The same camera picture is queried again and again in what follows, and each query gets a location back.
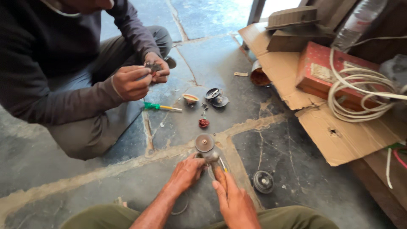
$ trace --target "shoe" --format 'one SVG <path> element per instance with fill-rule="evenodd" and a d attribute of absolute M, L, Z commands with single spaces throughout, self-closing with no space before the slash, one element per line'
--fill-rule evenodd
<path fill-rule="evenodd" d="M 177 66 L 177 62 L 172 57 L 167 56 L 166 58 L 164 58 L 164 61 L 167 62 L 170 69 L 173 69 Z"/>

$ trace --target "man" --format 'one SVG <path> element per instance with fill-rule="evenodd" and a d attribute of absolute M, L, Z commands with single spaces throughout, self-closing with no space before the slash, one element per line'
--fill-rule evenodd
<path fill-rule="evenodd" d="M 61 229 L 162 229 L 180 194 L 200 178 L 205 160 L 190 155 L 177 164 L 170 180 L 143 213 L 120 205 L 97 205 L 73 216 Z M 213 188 L 219 198 L 224 222 L 208 229 L 338 229 L 329 219 L 301 206 L 280 207 L 256 213 L 252 199 L 225 173 L 228 194 L 218 181 Z"/>
<path fill-rule="evenodd" d="M 122 36 L 100 44 L 101 10 Z M 1 1 L 0 104 L 47 127 L 69 157 L 100 156 L 140 114 L 150 83 L 167 81 L 171 46 L 128 0 Z M 147 62 L 162 70 L 151 75 Z"/>

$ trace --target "red box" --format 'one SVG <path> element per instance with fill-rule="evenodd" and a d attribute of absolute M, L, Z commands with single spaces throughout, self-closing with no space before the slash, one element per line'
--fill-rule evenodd
<path fill-rule="evenodd" d="M 298 62 L 297 88 L 320 98 L 328 99 L 329 89 L 333 83 L 337 81 L 329 64 L 330 51 L 331 49 L 328 47 L 314 42 L 308 42 L 306 48 L 301 52 Z M 378 64 L 335 51 L 334 66 L 336 71 L 339 72 L 344 69 L 345 61 L 357 67 L 368 68 L 375 71 L 379 69 Z M 367 85 L 367 87 L 369 87 L 367 90 L 372 90 L 371 86 Z M 384 91 L 382 88 L 376 86 L 373 90 Z M 363 97 L 363 94 L 351 88 L 344 88 L 335 94 L 335 98 L 343 107 L 355 111 L 364 110 L 360 105 Z M 379 106 L 379 104 L 372 100 L 366 100 L 365 106 L 367 108 L 374 108 Z"/>

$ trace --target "dark gray sweater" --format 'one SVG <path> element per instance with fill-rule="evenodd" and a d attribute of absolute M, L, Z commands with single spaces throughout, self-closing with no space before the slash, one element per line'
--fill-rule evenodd
<path fill-rule="evenodd" d="M 107 12 L 140 59 L 160 55 L 152 34 L 127 0 Z M 0 104 L 29 123 L 59 125 L 119 106 L 123 100 L 110 79 L 91 88 L 51 92 L 47 78 L 74 73 L 99 53 L 101 13 L 64 17 L 40 0 L 0 2 Z"/>

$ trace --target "wooden hammer handle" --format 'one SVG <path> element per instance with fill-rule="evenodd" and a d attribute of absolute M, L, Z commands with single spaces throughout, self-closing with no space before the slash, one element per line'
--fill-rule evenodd
<path fill-rule="evenodd" d="M 226 195 L 228 194 L 228 184 L 226 183 L 226 176 L 223 173 L 222 167 L 219 165 L 218 162 L 213 162 L 210 165 L 212 167 L 212 172 L 215 175 L 215 179 L 219 181 L 219 183 L 225 189 Z"/>

